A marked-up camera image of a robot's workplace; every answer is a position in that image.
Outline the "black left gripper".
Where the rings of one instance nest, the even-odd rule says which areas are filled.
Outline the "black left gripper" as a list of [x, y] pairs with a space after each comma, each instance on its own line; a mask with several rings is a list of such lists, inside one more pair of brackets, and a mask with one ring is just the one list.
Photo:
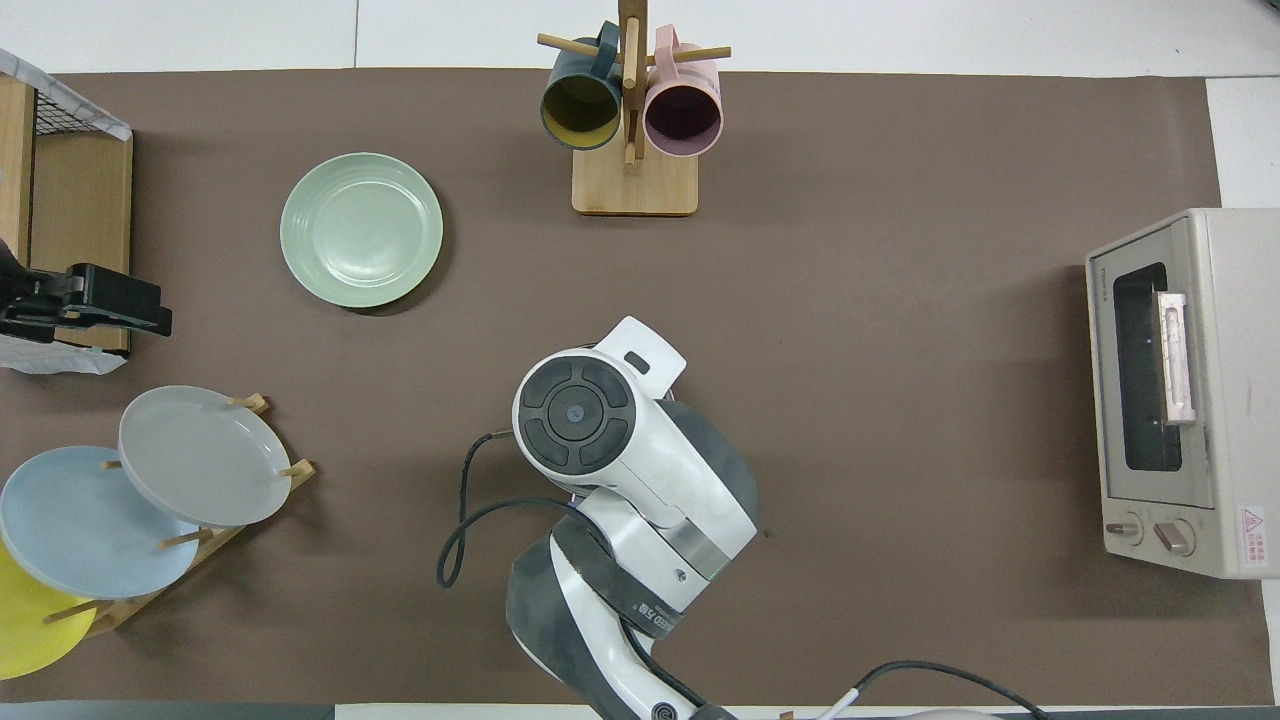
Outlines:
[[55, 329], [108, 325], [172, 336], [160, 286], [90, 263], [63, 273], [23, 266], [1, 241], [1, 333], [51, 343]]

